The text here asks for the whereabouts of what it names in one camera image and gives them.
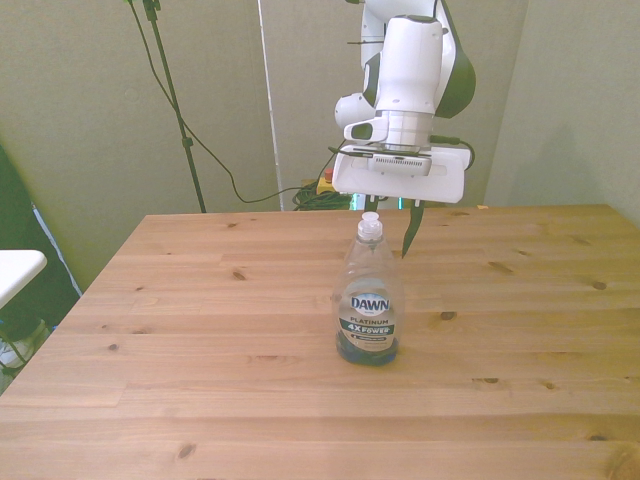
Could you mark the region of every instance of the dawn dish soap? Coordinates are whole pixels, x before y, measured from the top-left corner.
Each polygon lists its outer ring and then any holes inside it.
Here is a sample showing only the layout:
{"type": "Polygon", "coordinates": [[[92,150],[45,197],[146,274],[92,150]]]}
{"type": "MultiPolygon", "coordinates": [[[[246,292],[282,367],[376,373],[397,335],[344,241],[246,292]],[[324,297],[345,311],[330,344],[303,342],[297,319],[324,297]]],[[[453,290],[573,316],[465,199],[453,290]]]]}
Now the dawn dish soap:
{"type": "Polygon", "coordinates": [[[362,215],[332,301],[336,346],[345,360],[378,366],[396,357],[404,291],[377,213],[362,215]]]}

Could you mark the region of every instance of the black cable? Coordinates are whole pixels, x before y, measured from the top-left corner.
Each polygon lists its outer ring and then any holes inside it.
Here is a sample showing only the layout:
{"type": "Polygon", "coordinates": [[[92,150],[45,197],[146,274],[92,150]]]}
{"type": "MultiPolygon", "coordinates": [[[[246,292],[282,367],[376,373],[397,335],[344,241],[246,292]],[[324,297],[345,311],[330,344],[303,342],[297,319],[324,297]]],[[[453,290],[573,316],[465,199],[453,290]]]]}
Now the black cable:
{"type": "Polygon", "coordinates": [[[476,151],[473,149],[469,142],[465,142],[464,140],[460,140],[458,137],[445,137],[443,135],[431,135],[430,137],[431,143],[443,143],[445,145],[464,145],[469,149],[471,153],[471,160],[469,161],[469,166],[465,168],[465,170],[469,170],[474,162],[476,161],[476,151]]]}
{"type": "Polygon", "coordinates": [[[334,210],[351,203],[351,195],[342,195],[339,192],[324,192],[321,194],[317,193],[318,184],[325,168],[327,168],[327,165],[329,165],[331,160],[333,160],[333,157],[336,156],[336,152],[342,148],[345,142],[346,140],[343,140],[337,149],[331,149],[332,155],[331,157],[329,157],[329,160],[327,160],[327,163],[324,164],[322,170],[320,170],[320,173],[318,174],[315,182],[302,187],[300,191],[293,197],[292,201],[294,205],[296,205],[294,211],[334,210]]]}
{"type": "MultiPolygon", "coordinates": [[[[135,7],[133,6],[133,0],[127,0],[127,2],[129,3],[129,6],[131,7],[131,11],[133,12],[133,16],[136,19],[136,24],[138,25],[138,30],[140,32],[140,35],[142,37],[142,42],[144,43],[144,49],[147,53],[147,58],[149,60],[149,66],[151,67],[151,72],[153,73],[154,78],[156,79],[156,82],[158,83],[158,85],[160,86],[160,89],[162,90],[162,93],[164,93],[164,96],[166,97],[167,101],[169,102],[169,105],[171,105],[171,107],[173,108],[173,110],[176,112],[177,115],[180,115],[178,109],[176,108],[176,106],[174,105],[173,101],[171,100],[171,97],[169,96],[169,94],[167,93],[167,90],[165,89],[164,85],[162,84],[162,81],[160,80],[160,77],[158,76],[158,73],[156,72],[155,66],[153,64],[153,58],[151,57],[151,51],[149,49],[149,44],[147,43],[147,37],[144,34],[144,30],[142,29],[142,24],[140,23],[140,19],[138,17],[138,13],[136,12],[135,7]]],[[[266,197],[263,198],[259,198],[257,200],[245,200],[244,198],[242,198],[242,195],[240,195],[240,192],[238,192],[238,189],[236,187],[236,181],[235,178],[233,176],[233,173],[231,173],[231,170],[229,170],[227,168],[227,166],[216,156],[215,153],[213,153],[199,138],[198,136],[193,132],[193,130],[191,130],[191,128],[189,127],[189,125],[187,124],[187,122],[184,120],[184,118],[182,118],[182,123],[184,124],[185,129],[193,136],[193,139],[198,142],[198,144],[209,154],[211,155],[211,157],[213,157],[213,159],[218,163],[218,165],[220,165],[223,170],[227,173],[227,175],[229,175],[229,179],[231,180],[231,186],[233,187],[233,192],[236,195],[236,197],[238,198],[238,200],[240,200],[242,203],[258,203],[258,202],[264,202],[265,200],[269,200],[270,198],[276,197],[278,195],[280,195],[281,193],[284,192],[288,192],[291,190],[301,190],[304,187],[290,187],[290,188],[285,188],[284,190],[280,190],[279,192],[276,192],[272,195],[268,195],[266,197]]]]}
{"type": "Polygon", "coordinates": [[[469,166],[465,168],[465,170],[469,170],[471,167],[473,167],[473,164],[476,161],[476,151],[473,149],[470,143],[465,142],[464,140],[460,140],[460,143],[467,147],[471,152],[471,160],[469,161],[469,166]]]}

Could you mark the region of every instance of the tabletop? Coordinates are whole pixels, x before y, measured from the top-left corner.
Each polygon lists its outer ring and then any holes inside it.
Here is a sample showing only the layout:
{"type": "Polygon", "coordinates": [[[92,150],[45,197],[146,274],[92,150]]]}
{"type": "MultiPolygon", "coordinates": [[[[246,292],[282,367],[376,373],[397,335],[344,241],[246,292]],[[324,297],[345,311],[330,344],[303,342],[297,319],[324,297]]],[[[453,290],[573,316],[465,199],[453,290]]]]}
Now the tabletop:
{"type": "Polygon", "coordinates": [[[42,271],[47,259],[37,250],[0,250],[0,308],[42,271]]]}
{"type": "MultiPolygon", "coordinates": [[[[382,211],[397,257],[407,211],[382,211]]],[[[148,216],[0,397],[2,479],[640,478],[640,232],[438,208],[384,367],[335,350],[357,212],[148,216]]]]}

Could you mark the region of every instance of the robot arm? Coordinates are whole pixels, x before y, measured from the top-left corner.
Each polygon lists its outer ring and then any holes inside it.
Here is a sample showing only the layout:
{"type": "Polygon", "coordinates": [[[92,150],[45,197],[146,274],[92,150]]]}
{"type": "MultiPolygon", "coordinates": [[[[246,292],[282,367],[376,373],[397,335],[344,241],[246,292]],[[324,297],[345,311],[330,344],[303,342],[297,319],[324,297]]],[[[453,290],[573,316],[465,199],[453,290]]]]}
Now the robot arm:
{"type": "Polygon", "coordinates": [[[338,155],[334,187],[459,201],[469,151],[432,148],[430,136],[435,116],[451,118],[470,103],[475,73],[444,0],[365,0],[362,66],[363,93],[336,106],[336,121],[355,145],[338,155]]]}

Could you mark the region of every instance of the bottle cap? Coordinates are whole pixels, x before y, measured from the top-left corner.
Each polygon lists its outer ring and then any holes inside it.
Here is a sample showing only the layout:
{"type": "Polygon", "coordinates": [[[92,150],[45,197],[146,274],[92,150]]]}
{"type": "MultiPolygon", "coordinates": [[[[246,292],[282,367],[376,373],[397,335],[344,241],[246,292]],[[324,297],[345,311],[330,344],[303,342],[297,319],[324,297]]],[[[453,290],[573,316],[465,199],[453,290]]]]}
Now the bottle cap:
{"type": "Polygon", "coordinates": [[[382,223],[380,216],[375,212],[365,212],[358,223],[358,236],[363,240],[377,240],[382,236],[382,223]]]}

